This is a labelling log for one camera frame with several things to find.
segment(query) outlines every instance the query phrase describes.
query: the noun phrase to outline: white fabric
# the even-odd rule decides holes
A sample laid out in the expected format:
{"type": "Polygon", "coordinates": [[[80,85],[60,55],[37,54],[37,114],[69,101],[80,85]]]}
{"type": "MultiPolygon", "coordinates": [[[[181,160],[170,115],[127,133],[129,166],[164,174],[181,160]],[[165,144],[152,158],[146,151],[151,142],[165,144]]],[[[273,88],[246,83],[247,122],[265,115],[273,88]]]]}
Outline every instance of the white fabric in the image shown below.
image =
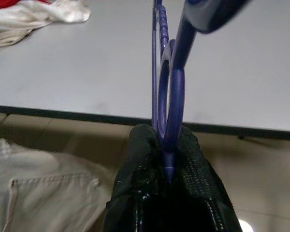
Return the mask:
{"type": "Polygon", "coordinates": [[[111,186],[97,164],[0,139],[0,232],[86,232],[111,186]]]}
{"type": "Polygon", "coordinates": [[[52,4],[21,0],[14,6],[0,9],[0,46],[15,44],[32,29],[52,22],[79,23],[89,17],[90,9],[81,0],[56,0],[52,4]]]}

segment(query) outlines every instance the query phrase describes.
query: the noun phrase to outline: hanger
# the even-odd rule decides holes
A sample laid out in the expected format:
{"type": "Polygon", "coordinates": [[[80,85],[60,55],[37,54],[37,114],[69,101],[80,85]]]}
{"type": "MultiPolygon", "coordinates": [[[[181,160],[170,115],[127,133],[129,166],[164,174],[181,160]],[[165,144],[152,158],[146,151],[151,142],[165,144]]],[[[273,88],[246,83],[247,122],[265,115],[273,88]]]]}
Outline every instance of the hanger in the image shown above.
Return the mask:
{"type": "Polygon", "coordinates": [[[185,64],[197,32],[208,34],[226,24],[249,0],[185,0],[176,40],[169,40],[166,9],[153,0],[152,126],[158,132],[166,180],[174,175],[174,150],[183,121],[185,64]],[[157,94],[157,24],[160,34],[160,73],[157,94]],[[169,112],[167,114],[167,96],[169,112]]]}

